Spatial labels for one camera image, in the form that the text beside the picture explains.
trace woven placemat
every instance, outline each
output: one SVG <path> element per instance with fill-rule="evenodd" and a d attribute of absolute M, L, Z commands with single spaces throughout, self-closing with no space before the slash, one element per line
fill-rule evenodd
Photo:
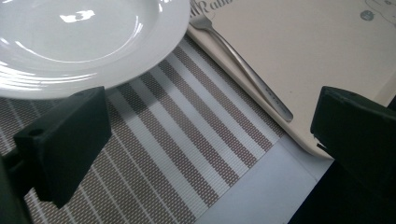
<path fill-rule="evenodd" d="M 65 207 L 26 195 L 35 223 L 192 223 L 284 134 L 187 36 L 107 98 L 113 136 Z M 1 154 L 58 103 L 0 98 Z"/>

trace gray stripe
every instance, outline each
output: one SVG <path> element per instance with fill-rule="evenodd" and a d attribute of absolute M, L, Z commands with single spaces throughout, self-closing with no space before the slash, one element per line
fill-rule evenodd
<path fill-rule="evenodd" d="M 40 112 L 38 112 L 37 107 L 35 107 L 35 104 L 33 101 L 29 101 L 30 106 L 32 107 L 32 112 L 35 113 L 35 115 L 39 118 L 41 117 Z"/>
<path fill-rule="evenodd" d="M 180 48 L 176 47 L 175 55 L 191 71 L 191 73 L 206 87 L 206 89 L 218 100 L 228 113 L 238 122 L 250 137 L 267 151 L 272 143 L 263 135 L 247 117 L 235 106 L 235 104 L 207 77 L 198 65 Z"/>
<path fill-rule="evenodd" d="M 29 125 L 38 118 L 38 115 L 34 113 L 32 105 L 29 103 L 29 101 L 10 100 L 10 102 L 15 109 L 15 113 L 18 114 L 18 117 L 21 120 L 22 128 Z"/>
<path fill-rule="evenodd" d="M 71 223 L 76 223 L 76 220 L 74 219 L 72 213 L 70 212 L 69 207 L 68 207 L 67 205 L 65 205 L 63 209 L 64 209 L 64 211 L 66 212 L 67 216 L 70 218 L 70 221 L 69 221 L 69 222 L 71 222 Z"/>
<path fill-rule="evenodd" d="M 189 45 L 189 43 L 187 41 L 185 41 L 185 40 L 181 41 L 179 46 L 184 50 L 184 52 L 186 52 L 186 54 L 193 61 L 195 61 L 196 64 L 206 64 L 205 59 L 198 52 L 196 52 L 191 47 L 191 45 Z M 188 71 L 188 69 L 184 66 L 184 64 L 181 66 L 184 67 L 183 70 Z M 222 92 L 224 92 L 224 94 L 227 95 L 227 97 L 235 104 L 235 106 L 239 108 L 239 110 L 247 117 L 247 119 L 250 120 L 250 122 L 263 135 L 265 135 L 267 137 L 267 139 L 272 144 L 276 143 L 277 140 L 279 140 L 279 135 L 277 133 L 275 133 L 275 131 L 272 130 L 272 128 L 264 120 L 262 120 L 262 118 L 260 118 L 257 115 L 257 113 L 263 114 L 263 117 L 267 117 L 267 118 L 270 118 L 270 117 L 260 107 L 259 107 L 260 110 L 258 110 L 258 111 L 253 110 L 251 105 L 248 104 L 246 101 L 248 101 L 251 104 L 256 105 L 256 106 L 258 106 L 258 104 L 256 104 L 252 98 L 243 99 L 241 97 L 240 92 L 244 92 L 244 91 L 240 87 L 233 88 L 232 86 L 230 86 L 231 83 L 235 84 L 235 82 L 233 82 L 233 80 L 229 76 L 224 76 L 226 74 L 222 74 L 222 75 L 218 74 L 218 71 L 213 69 L 213 67 L 211 67 L 211 66 L 200 66 L 200 68 L 206 74 L 206 76 L 208 78 L 210 78 L 210 80 L 212 80 L 213 83 L 216 83 L 216 86 L 219 88 L 219 90 L 221 90 Z"/>
<path fill-rule="evenodd" d="M 202 115 L 195 109 L 194 105 L 172 84 L 172 81 L 164 75 L 163 71 L 156 67 L 150 70 L 154 78 L 159 82 L 163 88 L 168 90 L 172 86 L 172 90 L 168 92 L 170 98 L 177 102 L 180 110 L 189 118 L 195 128 L 204 136 L 206 141 L 213 146 L 221 158 L 230 166 L 233 171 L 240 177 L 247 170 L 248 167 L 237 157 L 237 155 L 227 146 L 221 139 L 211 125 L 202 117 Z"/>
<path fill-rule="evenodd" d="M 140 97 L 135 93 L 129 84 L 118 87 L 120 93 L 135 111 L 139 118 L 145 123 L 153 136 L 157 139 L 163 150 L 171 158 L 172 162 L 177 166 L 178 170 L 192 185 L 194 190 L 201 196 L 206 205 L 212 205 L 219 196 L 210 188 L 202 175 L 192 165 L 186 155 L 180 150 L 175 141 L 169 136 L 161 123 L 155 119 L 153 114 L 147 110 L 147 106 Z"/>
<path fill-rule="evenodd" d="M 265 122 L 268 124 L 269 127 L 279 136 L 283 136 L 285 134 L 285 131 L 267 114 L 265 113 L 262 108 L 245 92 L 242 90 L 242 88 L 235 82 L 233 81 L 227 73 L 218 65 L 216 64 L 213 59 L 209 57 L 195 42 L 193 42 L 189 37 L 184 38 L 183 40 L 186 40 L 191 47 L 201 55 L 201 57 L 205 60 L 207 64 L 209 64 L 219 76 L 221 76 L 224 81 L 227 82 L 227 84 L 233 88 L 233 90 L 238 93 L 238 95 L 243 99 L 247 105 L 249 105 L 255 112 L 256 114 Z"/>
<path fill-rule="evenodd" d="M 106 195 L 115 206 L 114 211 L 107 212 L 116 213 L 117 211 L 120 214 L 120 219 L 115 220 L 119 222 L 148 223 L 148 217 L 131 192 L 126 188 L 115 167 L 111 165 L 105 154 L 106 149 L 98 155 L 91 169 L 99 180 L 101 187 L 105 190 Z"/>
<path fill-rule="evenodd" d="M 24 197 L 27 205 L 29 206 L 29 210 L 33 211 L 32 218 L 34 220 L 38 220 L 40 223 L 48 223 L 47 217 L 44 215 L 42 211 L 42 206 L 40 206 L 40 202 L 34 194 L 33 190 L 30 190 L 28 194 Z"/>
<path fill-rule="evenodd" d="M 53 108 L 53 105 L 50 101 L 33 101 L 33 104 L 40 115 L 46 114 Z"/>
<path fill-rule="evenodd" d="M 177 104 L 169 97 L 169 95 L 167 95 L 161 85 L 153 78 L 151 74 L 142 76 L 141 79 L 156 96 L 157 100 L 166 109 L 169 115 L 172 116 L 183 132 L 205 156 L 213 168 L 221 175 L 227 184 L 230 186 L 233 185 L 238 180 L 239 176 L 222 159 L 219 153 L 209 144 L 209 142 L 207 142 L 204 136 L 180 110 Z"/>
<path fill-rule="evenodd" d="M 233 134 L 255 158 L 258 160 L 265 153 L 245 130 L 236 122 L 230 113 L 219 103 L 219 101 L 206 89 L 206 87 L 187 69 L 186 66 L 174 55 L 167 57 L 169 63 L 173 65 L 177 73 L 195 92 L 199 92 L 199 97 L 205 101 L 205 104 L 213 114 L 221 121 L 222 124 Z"/>
<path fill-rule="evenodd" d="M 93 215 L 95 216 L 95 218 L 98 220 L 99 223 L 103 223 L 103 220 L 100 218 L 97 210 L 93 206 L 90 197 L 87 195 L 87 191 L 81 185 L 79 185 L 78 188 L 79 188 L 79 191 L 81 192 L 82 197 L 84 197 L 84 201 L 87 202 L 88 206 L 90 207 L 91 211 L 93 212 Z"/>
<path fill-rule="evenodd" d="M 78 188 L 67 208 L 77 223 L 96 223 L 98 219 L 90 208 L 89 201 L 84 198 L 81 188 Z"/>
<path fill-rule="evenodd" d="M 194 145 L 190 138 L 183 132 L 183 130 L 180 129 L 180 127 L 165 110 L 165 108 L 163 108 L 163 106 L 155 99 L 155 96 L 151 93 L 143 81 L 138 78 L 134 81 L 134 83 L 131 83 L 131 86 L 134 88 L 134 90 L 136 90 L 136 93 L 143 100 L 143 102 L 146 105 L 149 105 L 148 109 L 152 111 L 152 114 L 155 116 L 155 118 L 161 123 L 169 136 L 179 146 L 182 153 L 186 155 L 192 165 L 205 179 L 207 184 L 210 185 L 210 188 L 212 188 L 218 195 L 223 194 L 225 190 L 229 189 L 229 185 L 210 165 L 210 163 L 201 154 L 200 150 Z"/>
<path fill-rule="evenodd" d="M 69 217 L 64 209 L 59 210 L 52 203 L 40 202 L 33 193 L 31 193 L 29 197 L 39 204 L 39 209 L 46 217 L 45 223 L 66 223 L 69 221 Z"/>
<path fill-rule="evenodd" d="M 198 94 L 183 80 L 180 74 L 167 61 L 162 61 L 159 67 L 172 80 L 174 85 L 189 99 L 195 109 L 205 118 L 227 146 L 245 163 L 247 167 L 252 167 L 257 161 L 256 158 L 236 139 L 230 130 L 221 120 L 210 110 Z"/>
<path fill-rule="evenodd" d="M 128 148 L 129 153 L 161 196 L 162 200 L 172 211 L 173 215 L 177 218 L 177 221 L 181 223 L 192 223 L 195 220 L 194 215 L 177 195 L 176 190 L 172 188 L 170 183 L 166 180 L 166 177 L 155 165 L 147 151 L 140 145 L 138 139 L 131 132 L 125 120 L 120 117 L 120 114 L 116 111 L 113 104 L 113 102 L 109 104 L 113 131 L 117 133 L 123 144 Z"/>
<path fill-rule="evenodd" d="M 139 143 L 166 177 L 172 188 L 188 206 L 192 214 L 195 217 L 200 216 L 207 209 L 206 204 L 180 170 L 177 169 L 141 118 L 136 115 L 119 91 L 114 90 L 109 95 L 109 99 L 120 112 L 122 118 L 128 120 L 126 122 L 128 128 L 136 136 Z"/>
<path fill-rule="evenodd" d="M 114 133 L 114 135 L 114 138 L 111 139 L 106 147 L 105 153 L 111 160 L 114 160 L 113 166 L 117 166 L 117 169 L 122 175 L 121 178 L 123 179 L 124 185 L 133 192 L 138 202 L 141 203 L 141 206 L 143 206 L 144 210 L 148 213 L 148 217 L 154 222 L 158 223 L 163 221 L 170 223 L 174 221 L 170 214 L 168 214 L 168 210 L 165 207 L 166 205 L 157 197 L 146 182 L 147 180 L 139 174 L 134 163 L 130 161 L 128 155 L 121 149 L 122 145 L 118 142 L 120 139 L 117 134 Z M 128 209 L 125 210 L 125 213 L 127 215 L 133 215 L 134 210 Z"/>
<path fill-rule="evenodd" d="M 2 118 L 0 125 L 3 131 L 2 138 L 7 139 L 6 143 L 0 144 L 1 155 L 6 155 L 6 153 L 15 147 L 12 136 L 21 129 L 20 124 L 17 122 L 9 108 L 8 101 L 9 100 L 0 98 L 0 118 Z"/>
<path fill-rule="evenodd" d="M 15 106 L 13 104 L 14 101 L 6 100 L 6 102 L 7 102 L 7 105 L 9 106 L 12 116 L 15 118 L 15 120 L 18 123 L 18 127 L 23 128 L 26 124 L 23 124 L 23 122 L 21 121 L 21 118 L 18 115 L 17 110 L 15 109 Z"/>
<path fill-rule="evenodd" d="M 81 182 L 81 186 L 85 189 L 86 196 L 90 198 L 97 215 L 105 223 L 121 220 L 121 215 L 117 212 L 115 204 L 111 202 L 105 189 L 101 186 L 92 170 L 85 175 L 84 180 Z"/>

